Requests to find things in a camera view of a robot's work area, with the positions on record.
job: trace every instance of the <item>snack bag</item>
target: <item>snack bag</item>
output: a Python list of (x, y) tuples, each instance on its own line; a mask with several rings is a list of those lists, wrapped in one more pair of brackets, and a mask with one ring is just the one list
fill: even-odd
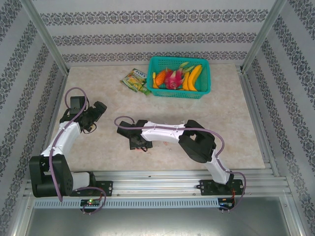
[(144, 87), (147, 82), (147, 74), (140, 70), (133, 69), (126, 77), (120, 80), (120, 82), (135, 92), (140, 91), (145, 95), (149, 95), (151, 93), (150, 90)]

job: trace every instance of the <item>teal plastic basket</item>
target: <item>teal plastic basket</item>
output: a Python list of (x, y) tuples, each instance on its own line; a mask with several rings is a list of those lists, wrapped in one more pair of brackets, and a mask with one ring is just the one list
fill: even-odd
[[(153, 72), (158, 74), (166, 68), (176, 70), (179, 68), (180, 64), (186, 61), (188, 61), (189, 64), (186, 65), (185, 68), (192, 65), (202, 65), (202, 71), (195, 83), (195, 88), (198, 92), (166, 89), (165, 84), (162, 84), (159, 88), (153, 88)], [(199, 99), (203, 95), (210, 93), (211, 78), (209, 63), (207, 60), (199, 58), (152, 57), (149, 64), (147, 88), (154, 96)]]

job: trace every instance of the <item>black bracket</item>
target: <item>black bracket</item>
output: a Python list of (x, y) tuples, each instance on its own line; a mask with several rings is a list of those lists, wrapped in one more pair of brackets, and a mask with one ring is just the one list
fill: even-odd
[[(94, 187), (101, 188), (105, 191), (107, 197), (111, 197), (113, 193), (113, 181), (96, 181)], [(100, 191), (94, 189), (86, 189), (73, 191), (71, 197), (100, 197)]]
[(232, 191), (235, 191), (235, 195), (241, 195), (243, 193), (243, 181), (241, 179), (233, 179), (229, 185), (216, 183), (210, 179), (202, 179), (199, 181), (199, 185), (196, 188), (200, 189), (202, 196), (226, 196), (232, 195)]

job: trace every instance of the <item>patterned wallpaper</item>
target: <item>patterned wallpaper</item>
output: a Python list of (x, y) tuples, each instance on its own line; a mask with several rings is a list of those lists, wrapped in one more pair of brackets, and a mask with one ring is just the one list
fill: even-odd
[(18, 0), (0, 3), (0, 236), (9, 231), (28, 178), (44, 148), (63, 75)]
[(68, 66), (145, 64), (154, 55), (241, 65), (274, 0), (33, 2)]
[(307, 235), (315, 235), (314, 13), (312, 1), (289, 0), (247, 72)]

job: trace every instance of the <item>beige floor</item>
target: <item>beige floor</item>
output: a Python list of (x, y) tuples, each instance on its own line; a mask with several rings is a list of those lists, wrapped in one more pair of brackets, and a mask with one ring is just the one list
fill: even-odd
[[(135, 120), (147, 119), (155, 123), (180, 124), (194, 119), (205, 128), (214, 130), (225, 139), (221, 158), (231, 169), (264, 168), (251, 118), (240, 81), (233, 64), (213, 64), (212, 88), (201, 99), (182, 99), (145, 96), (135, 93), (119, 83), (133, 68), (139, 66), (87, 66), (72, 67), (65, 91), (81, 87), (91, 104), (103, 102), (107, 111), (97, 122), (97, 130), (81, 134), (67, 158), (72, 171), (121, 170), (202, 170), (200, 163), (192, 161), (178, 144), (153, 142), (146, 153), (129, 150), (128, 139), (116, 133), (113, 124), (117, 116), (131, 116)], [(72, 95), (81, 95), (73, 91)], [(66, 107), (62, 102), (54, 134)], [(216, 139), (218, 148), (221, 143)]]

